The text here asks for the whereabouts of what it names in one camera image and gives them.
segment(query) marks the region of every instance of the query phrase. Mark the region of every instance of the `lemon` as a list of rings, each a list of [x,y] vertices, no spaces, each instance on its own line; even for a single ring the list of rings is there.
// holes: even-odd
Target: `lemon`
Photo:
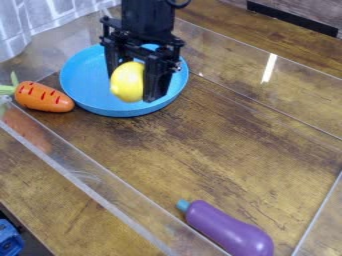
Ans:
[[[113,72],[111,92],[125,102],[137,102],[143,98],[145,64],[130,61]]]

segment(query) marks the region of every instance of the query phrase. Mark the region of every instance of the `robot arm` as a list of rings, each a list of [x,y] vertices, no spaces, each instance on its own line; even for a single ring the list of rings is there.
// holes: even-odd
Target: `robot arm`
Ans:
[[[173,73],[181,70],[181,48],[185,41],[173,35],[175,9],[191,0],[123,0],[122,20],[103,17],[103,36],[109,76],[127,61],[145,62],[143,100],[153,102],[167,94]],[[145,44],[155,44],[150,50]]]

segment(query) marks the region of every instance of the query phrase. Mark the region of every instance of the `clear plastic bin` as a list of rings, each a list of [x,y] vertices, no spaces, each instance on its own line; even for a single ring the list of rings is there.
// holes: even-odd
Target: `clear plastic bin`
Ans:
[[[2,63],[0,82],[10,83],[12,70],[22,80],[58,72],[99,42],[106,12],[36,35],[26,52]],[[54,131],[42,128],[48,152],[4,122],[2,128],[165,253],[223,254],[179,220],[174,205],[186,198],[205,199],[261,226],[274,239],[276,255],[289,255],[341,171],[342,81],[183,20],[175,34],[187,41],[182,55],[191,79],[162,111],[115,119],[76,109],[63,119],[24,110]],[[44,82],[59,86],[56,75]],[[306,255],[301,248],[297,253]]]

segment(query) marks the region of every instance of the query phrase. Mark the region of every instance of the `blue bowl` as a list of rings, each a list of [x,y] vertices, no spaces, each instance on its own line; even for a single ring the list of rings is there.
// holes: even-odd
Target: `blue bowl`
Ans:
[[[182,70],[173,75],[167,95],[151,103],[123,102],[110,91],[105,48],[95,45],[70,58],[60,72],[60,84],[75,103],[87,111],[111,117],[134,117],[166,107],[178,97],[189,81],[189,66],[183,58]]]

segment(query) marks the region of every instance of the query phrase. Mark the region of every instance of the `orange carrot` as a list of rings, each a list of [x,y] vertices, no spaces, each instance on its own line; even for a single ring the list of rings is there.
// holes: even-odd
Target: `orange carrot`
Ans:
[[[2,85],[0,95],[15,94],[22,106],[47,112],[68,112],[74,109],[74,100],[63,92],[36,82],[19,83],[15,73],[11,78],[14,86]]]

